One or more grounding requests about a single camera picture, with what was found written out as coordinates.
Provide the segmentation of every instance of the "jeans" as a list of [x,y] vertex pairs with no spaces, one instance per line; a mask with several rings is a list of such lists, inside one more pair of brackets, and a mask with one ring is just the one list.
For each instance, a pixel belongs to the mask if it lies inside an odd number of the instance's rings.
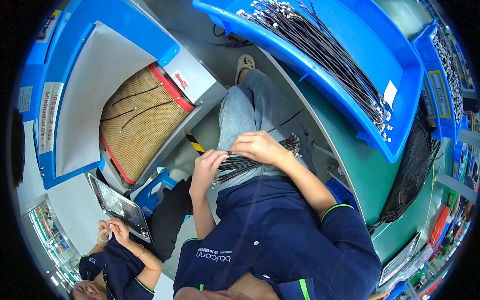
[[[297,113],[290,100],[270,78],[257,69],[248,71],[245,83],[231,87],[222,101],[218,125],[220,139],[218,150],[228,150],[239,135],[244,132],[259,130],[269,131],[275,126],[290,119]],[[297,159],[314,172],[312,156],[308,147],[306,130],[296,116],[286,124],[269,132],[276,140],[287,139],[292,133],[300,138],[300,154]],[[262,165],[246,171],[239,176],[220,184],[218,190],[239,185],[256,176],[286,176],[279,168],[271,165]]]

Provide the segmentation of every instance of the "white bracelet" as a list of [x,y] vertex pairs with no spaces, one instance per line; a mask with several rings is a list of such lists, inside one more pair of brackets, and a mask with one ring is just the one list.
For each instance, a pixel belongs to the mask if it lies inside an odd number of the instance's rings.
[[100,241],[104,242],[104,243],[108,243],[108,240],[110,239],[110,236],[108,236],[108,239],[107,239],[107,240],[102,240],[102,239],[100,238],[100,235],[98,235],[98,239],[99,239]]

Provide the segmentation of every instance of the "bbcon logo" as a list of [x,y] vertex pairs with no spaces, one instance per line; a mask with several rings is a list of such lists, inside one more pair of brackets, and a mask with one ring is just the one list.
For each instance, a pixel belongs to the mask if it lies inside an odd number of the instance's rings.
[[231,257],[230,256],[224,256],[224,255],[215,255],[215,254],[210,254],[210,253],[205,253],[205,252],[197,252],[197,257],[203,257],[206,259],[211,259],[216,262],[221,261],[221,262],[229,262]]

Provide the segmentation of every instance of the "black mesh bag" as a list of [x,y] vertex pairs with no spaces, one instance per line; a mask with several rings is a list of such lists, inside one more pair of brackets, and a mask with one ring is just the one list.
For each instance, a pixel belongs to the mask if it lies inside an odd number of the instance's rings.
[[408,135],[400,167],[378,221],[367,226],[372,235],[382,223],[397,220],[420,193],[428,175],[432,137],[423,122],[415,118]]

